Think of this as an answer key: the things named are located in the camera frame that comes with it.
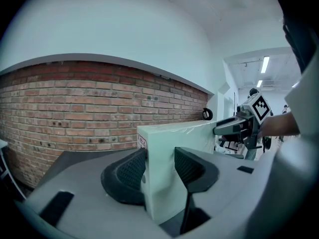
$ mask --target plastic wrap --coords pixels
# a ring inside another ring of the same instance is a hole
[[[138,127],[138,146],[148,150],[145,195],[148,214],[161,224],[185,208],[187,191],[174,167],[174,148],[213,153],[215,121],[193,121]]]

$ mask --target ceiling light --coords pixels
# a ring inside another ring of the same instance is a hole
[[[258,82],[257,88],[259,88],[259,87],[261,86],[261,83],[262,83],[262,82],[263,82],[262,80],[260,80],[260,81]]]
[[[296,84],[294,84],[294,85],[293,85],[293,88],[294,88],[295,86],[297,86],[297,85],[298,85],[298,83],[299,83],[299,82],[297,82]]]
[[[264,63],[263,63],[263,67],[261,69],[262,74],[264,74],[266,72],[268,63],[269,63],[269,57],[264,57]]]

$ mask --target white ceiling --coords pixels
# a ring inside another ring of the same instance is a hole
[[[301,77],[300,69],[294,54],[270,55],[266,73],[261,74],[264,53],[260,56],[243,58],[228,64],[237,87],[251,89],[263,80],[262,90],[290,90]]]
[[[188,13],[208,36],[241,22],[271,17],[282,20],[277,0],[168,0]]]
[[[277,0],[168,0],[188,13],[206,31],[210,40],[227,33],[228,29],[245,27],[248,22],[271,18],[282,21]],[[272,55],[266,74],[261,75],[263,54],[246,57],[229,64],[239,89],[252,88],[264,80],[268,89],[290,89],[299,79],[300,71],[292,53]]]

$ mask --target person's arm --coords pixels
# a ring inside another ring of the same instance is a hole
[[[292,113],[267,117],[262,123],[258,137],[290,136],[299,134],[299,128]]]

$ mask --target brick wall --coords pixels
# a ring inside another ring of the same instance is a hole
[[[29,186],[65,150],[136,147],[137,126],[201,119],[207,94],[124,66],[58,62],[0,77],[0,138]]]

